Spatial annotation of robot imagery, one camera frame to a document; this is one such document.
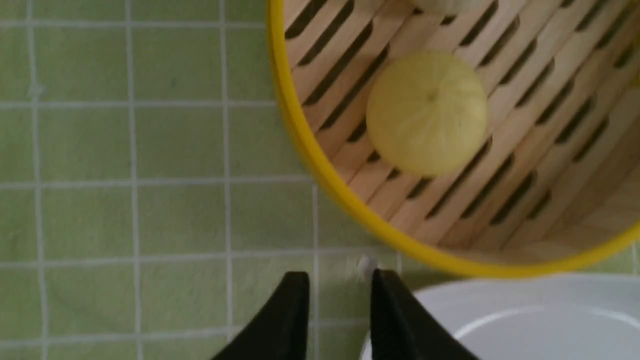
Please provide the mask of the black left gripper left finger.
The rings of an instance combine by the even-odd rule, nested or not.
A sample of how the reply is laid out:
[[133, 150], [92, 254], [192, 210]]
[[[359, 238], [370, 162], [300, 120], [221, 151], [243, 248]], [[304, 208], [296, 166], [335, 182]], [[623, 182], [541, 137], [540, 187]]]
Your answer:
[[215, 360], [305, 360], [310, 314], [307, 272], [285, 272], [253, 319]]

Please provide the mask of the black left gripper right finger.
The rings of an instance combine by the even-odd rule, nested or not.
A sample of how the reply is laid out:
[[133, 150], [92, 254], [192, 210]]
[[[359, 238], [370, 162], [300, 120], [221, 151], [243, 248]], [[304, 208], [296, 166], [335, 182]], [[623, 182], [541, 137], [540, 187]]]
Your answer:
[[373, 360], [476, 360], [390, 269], [371, 278], [370, 345]]

